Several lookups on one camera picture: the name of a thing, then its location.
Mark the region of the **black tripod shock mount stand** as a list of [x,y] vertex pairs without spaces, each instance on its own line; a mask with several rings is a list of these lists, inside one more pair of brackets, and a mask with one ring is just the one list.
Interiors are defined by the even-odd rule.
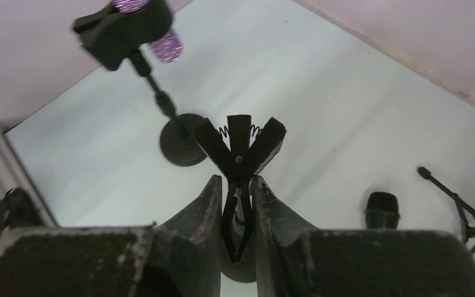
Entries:
[[[460,229],[461,229],[461,240],[463,243],[467,243],[469,239],[475,239],[475,208],[470,206],[465,202],[457,193],[451,191],[444,184],[442,184],[438,179],[436,179],[431,171],[429,171],[424,166],[419,166],[416,168],[417,173],[423,179],[431,182],[434,186],[439,188],[443,193],[445,193],[454,203],[460,218]],[[475,253],[475,243],[470,248],[470,253]]]

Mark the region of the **purple glitter microphone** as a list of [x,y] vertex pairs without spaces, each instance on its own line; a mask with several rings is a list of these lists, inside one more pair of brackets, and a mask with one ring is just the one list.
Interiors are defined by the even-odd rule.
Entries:
[[[144,8],[150,1],[148,0],[114,0],[115,8],[121,13],[133,13]],[[171,28],[157,41],[148,44],[153,55],[163,63],[177,61],[182,52],[183,46],[177,33]]]

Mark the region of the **black microphone orange end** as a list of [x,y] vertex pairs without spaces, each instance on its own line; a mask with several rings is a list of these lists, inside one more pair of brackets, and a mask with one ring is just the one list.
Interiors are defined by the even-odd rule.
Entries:
[[389,192],[373,192],[364,214],[367,229],[396,230],[400,220],[398,199]]

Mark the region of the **black fork clip stand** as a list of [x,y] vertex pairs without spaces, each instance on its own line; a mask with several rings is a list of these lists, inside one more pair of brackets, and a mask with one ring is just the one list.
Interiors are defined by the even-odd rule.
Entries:
[[258,127],[247,114],[228,116],[221,129],[205,118],[194,129],[200,148],[227,180],[220,225],[221,271],[234,281],[256,281],[252,178],[280,151],[286,132],[274,117]]

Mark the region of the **black ring clip stand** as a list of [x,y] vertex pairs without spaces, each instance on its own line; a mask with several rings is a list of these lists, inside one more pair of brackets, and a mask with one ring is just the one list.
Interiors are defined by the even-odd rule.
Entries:
[[168,118],[160,134],[160,149],[172,164],[194,166],[206,159],[193,136],[194,128],[203,120],[197,114],[178,114],[171,97],[152,76],[152,67],[140,47],[162,38],[173,28],[173,12],[166,1],[150,1],[133,13],[119,12],[113,1],[96,13],[79,17],[72,30],[81,47],[109,71],[116,71],[128,60],[136,73],[153,91],[155,103]]

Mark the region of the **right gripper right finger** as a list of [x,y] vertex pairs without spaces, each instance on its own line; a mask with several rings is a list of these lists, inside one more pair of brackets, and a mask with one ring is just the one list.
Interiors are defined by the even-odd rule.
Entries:
[[323,230],[252,179],[259,296],[475,296],[475,261],[453,235]]

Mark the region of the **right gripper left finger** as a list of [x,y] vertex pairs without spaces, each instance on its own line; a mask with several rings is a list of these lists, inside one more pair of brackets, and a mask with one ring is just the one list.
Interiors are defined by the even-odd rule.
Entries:
[[222,180],[161,225],[0,235],[0,296],[219,296]]

